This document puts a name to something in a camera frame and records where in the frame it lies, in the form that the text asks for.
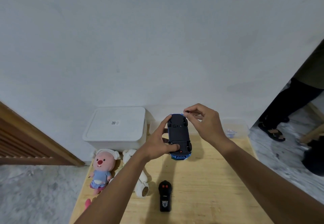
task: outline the blue toy car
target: blue toy car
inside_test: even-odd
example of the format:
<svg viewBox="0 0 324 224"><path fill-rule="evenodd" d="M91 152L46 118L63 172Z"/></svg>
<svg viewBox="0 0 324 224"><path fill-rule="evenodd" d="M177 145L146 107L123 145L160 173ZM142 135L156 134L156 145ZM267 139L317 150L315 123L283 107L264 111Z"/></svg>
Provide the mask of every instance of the blue toy car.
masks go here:
<svg viewBox="0 0 324 224"><path fill-rule="evenodd" d="M169 144L179 144L180 149L171 152L174 160L184 160L190 157L192 146L189 139L188 120L183 114L172 114L168 121Z"/></svg>

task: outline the white headband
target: white headband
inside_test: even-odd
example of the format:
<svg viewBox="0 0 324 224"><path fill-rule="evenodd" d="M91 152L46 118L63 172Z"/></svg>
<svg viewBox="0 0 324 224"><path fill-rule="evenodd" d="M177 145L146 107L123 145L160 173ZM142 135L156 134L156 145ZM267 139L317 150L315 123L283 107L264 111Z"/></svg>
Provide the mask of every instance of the white headband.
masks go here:
<svg viewBox="0 0 324 224"><path fill-rule="evenodd" d="M102 152L102 151L107 151L107 152L109 152L111 155L114 156L114 159L115 159L115 160L120 159L120 155L119 155L119 153L118 153L117 151L114 151L114 150L111 150L111 149L100 149L100 150L97 151L96 155L98 155L98 153L99 153L99 152Z"/></svg>

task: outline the toy car wheel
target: toy car wheel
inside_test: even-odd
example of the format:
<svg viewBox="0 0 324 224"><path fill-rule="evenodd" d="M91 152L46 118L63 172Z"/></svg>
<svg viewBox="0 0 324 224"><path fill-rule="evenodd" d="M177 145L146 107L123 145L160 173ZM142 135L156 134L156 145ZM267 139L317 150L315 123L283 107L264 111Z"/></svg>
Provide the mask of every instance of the toy car wheel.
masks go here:
<svg viewBox="0 0 324 224"><path fill-rule="evenodd" d="M188 143L188 151L192 151L192 145L190 142L187 142Z"/></svg>

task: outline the white plush toy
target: white plush toy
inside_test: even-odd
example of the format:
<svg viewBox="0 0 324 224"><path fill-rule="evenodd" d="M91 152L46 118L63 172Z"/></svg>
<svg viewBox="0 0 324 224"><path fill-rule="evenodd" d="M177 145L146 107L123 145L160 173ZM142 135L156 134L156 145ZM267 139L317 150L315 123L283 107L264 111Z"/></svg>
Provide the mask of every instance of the white plush toy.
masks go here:
<svg viewBox="0 0 324 224"><path fill-rule="evenodd" d="M125 166L125 164L128 162L128 160L132 157L132 155L134 155L134 153L136 152L136 150L134 149L130 149L130 150L125 150L123 151L123 166L118 170L118 172ZM134 192L136 193L136 196L138 197L145 197L148 193L148 183L147 183L147 176L145 175L144 171L141 172L140 178L138 179Z"/></svg>

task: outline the black pants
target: black pants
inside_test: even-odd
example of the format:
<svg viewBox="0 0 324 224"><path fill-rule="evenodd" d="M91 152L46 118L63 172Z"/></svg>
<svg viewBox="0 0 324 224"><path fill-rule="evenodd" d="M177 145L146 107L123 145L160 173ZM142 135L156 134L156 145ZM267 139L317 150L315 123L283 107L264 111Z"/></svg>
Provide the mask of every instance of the black pants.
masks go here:
<svg viewBox="0 0 324 224"><path fill-rule="evenodd" d="M306 85L297 79L291 79L290 87L282 91L261 115L264 126L275 129L279 123L293 112L318 97L323 89Z"/></svg>

